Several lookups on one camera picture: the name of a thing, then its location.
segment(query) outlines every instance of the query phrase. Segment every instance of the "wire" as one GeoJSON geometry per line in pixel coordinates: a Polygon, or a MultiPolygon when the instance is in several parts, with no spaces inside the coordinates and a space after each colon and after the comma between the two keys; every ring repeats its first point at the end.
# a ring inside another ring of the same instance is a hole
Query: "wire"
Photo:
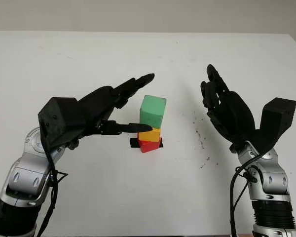
{"type": "Polygon", "coordinates": [[[60,181],[62,181],[64,178],[66,178],[68,176],[67,173],[63,173],[63,172],[60,172],[60,171],[57,171],[57,173],[63,175],[59,180],[57,180],[57,183],[59,183],[60,181]]]}
{"type": "Polygon", "coordinates": [[[57,201],[57,195],[58,195],[58,180],[57,180],[57,170],[55,168],[55,164],[54,161],[50,155],[49,152],[46,152],[46,156],[47,156],[47,160],[49,162],[50,165],[50,170],[51,170],[51,174],[52,174],[52,190],[50,193],[50,205],[48,208],[48,211],[45,215],[45,218],[40,226],[40,229],[38,231],[37,237],[41,237],[41,234],[44,232],[44,230],[46,229],[49,219],[51,217],[51,215],[53,214],[53,211],[55,209],[55,205],[56,205],[56,201],[57,201]]]}
{"type": "Polygon", "coordinates": [[[255,156],[255,157],[251,158],[250,160],[248,160],[247,162],[245,162],[242,166],[240,166],[238,169],[236,169],[236,172],[234,173],[234,175],[231,179],[230,189],[229,189],[229,204],[230,204],[230,228],[231,228],[231,236],[232,237],[237,237],[235,216],[234,216],[235,206],[233,205],[233,189],[235,186],[236,179],[242,170],[244,170],[252,162],[255,162],[256,160],[260,159],[270,149],[265,149],[266,151],[261,152],[259,155],[255,156]]]}
{"type": "MultiPolygon", "coordinates": [[[[240,166],[238,166],[238,167],[236,167],[236,169],[235,169],[235,171],[237,172],[237,170],[240,168],[240,166]]],[[[249,173],[249,171],[246,169],[246,168],[244,168],[244,170],[245,171],[247,171],[248,173],[249,173]]],[[[244,177],[242,174],[238,174],[240,177],[242,177],[242,178],[246,178],[246,177],[244,177]]]]}
{"type": "Polygon", "coordinates": [[[236,206],[237,206],[237,204],[238,204],[238,201],[240,200],[241,196],[243,195],[244,191],[246,190],[248,184],[249,184],[249,181],[247,180],[245,186],[243,187],[241,193],[239,194],[239,196],[238,196],[238,198],[237,198],[237,200],[236,200],[236,202],[235,202],[235,205],[233,206],[233,210],[236,209],[236,206]]]}

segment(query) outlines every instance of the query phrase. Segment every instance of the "block tower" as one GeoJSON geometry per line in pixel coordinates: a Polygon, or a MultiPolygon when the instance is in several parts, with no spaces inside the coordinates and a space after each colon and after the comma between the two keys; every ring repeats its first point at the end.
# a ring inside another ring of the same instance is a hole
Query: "block tower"
{"type": "Polygon", "coordinates": [[[152,131],[139,132],[138,143],[143,153],[156,150],[161,142],[161,123],[167,99],[145,95],[140,108],[140,123],[150,125],[152,131]]]}

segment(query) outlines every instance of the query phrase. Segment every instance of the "white table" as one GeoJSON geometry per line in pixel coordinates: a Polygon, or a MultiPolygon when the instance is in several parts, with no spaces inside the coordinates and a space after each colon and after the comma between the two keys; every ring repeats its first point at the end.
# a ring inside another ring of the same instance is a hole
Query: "white table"
{"type": "MultiPolygon", "coordinates": [[[[165,147],[142,154],[129,147],[131,134],[83,139],[57,163],[69,176],[60,184],[45,234],[230,233],[228,190],[239,161],[201,104],[199,85],[207,80],[209,63],[246,101],[257,125],[274,97],[296,100],[296,43],[288,35],[0,32],[0,190],[50,97],[79,99],[102,85],[154,72],[154,81],[111,119],[138,122],[145,94],[167,98],[165,147]]],[[[296,113],[275,148],[296,218],[296,113]]],[[[235,195],[243,184],[238,182],[235,195]]],[[[39,225],[48,204],[49,198],[39,225]]],[[[248,192],[236,221],[239,233],[251,232],[248,192]]]]}

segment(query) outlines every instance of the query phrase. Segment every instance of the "robotic hand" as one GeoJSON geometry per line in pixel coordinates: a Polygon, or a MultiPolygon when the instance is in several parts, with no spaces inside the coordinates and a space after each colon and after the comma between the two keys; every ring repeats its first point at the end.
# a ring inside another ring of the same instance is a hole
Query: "robotic hand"
{"type": "Polygon", "coordinates": [[[262,112],[260,129],[255,128],[249,107],[234,91],[229,91],[216,71],[207,67],[209,82],[201,83],[203,104],[216,130],[232,143],[230,150],[237,153],[242,164],[230,184],[230,225],[236,237],[234,210],[243,191],[249,185],[250,199],[255,211],[255,237],[296,237],[292,216],[291,197],[285,171],[277,162],[273,148],[280,136],[291,126],[296,101],[275,98],[262,112]],[[247,184],[233,204],[233,186],[240,172],[247,184]]]}
{"type": "Polygon", "coordinates": [[[92,134],[119,135],[145,132],[145,124],[117,124],[109,121],[114,108],[121,109],[136,91],[147,85],[154,74],[130,79],[116,88],[101,87],[81,100],[53,97],[38,114],[39,128],[25,138],[24,153],[12,165],[0,194],[0,237],[33,237],[36,220],[48,190],[51,204],[37,236],[45,230],[57,200],[55,163],[65,148],[73,150],[79,139],[92,134]]]}

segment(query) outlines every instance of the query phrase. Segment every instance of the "wooden block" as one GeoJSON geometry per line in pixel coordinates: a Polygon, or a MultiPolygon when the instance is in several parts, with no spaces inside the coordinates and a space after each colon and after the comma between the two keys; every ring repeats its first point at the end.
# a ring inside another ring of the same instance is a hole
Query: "wooden block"
{"type": "MultiPolygon", "coordinates": [[[[138,138],[131,138],[129,139],[129,144],[131,148],[140,148],[138,138]]],[[[160,145],[159,148],[163,148],[162,138],[160,138],[160,145]]]]}
{"type": "Polygon", "coordinates": [[[161,141],[161,138],[159,138],[158,142],[146,142],[146,141],[138,140],[142,153],[146,153],[146,152],[150,152],[158,149],[160,145],[160,141],[161,141]]]}
{"type": "Polygon", "coordinates": [[[160,139],[160,129],[153,128],[149,132],[139,132],[138,140],[146,142],[158,142],[160,139]]]}
{"type": "Polygon", "coordinates": [[[167,99],[145,95],[140,108],[140,123],[160,129],[167,99]]]}

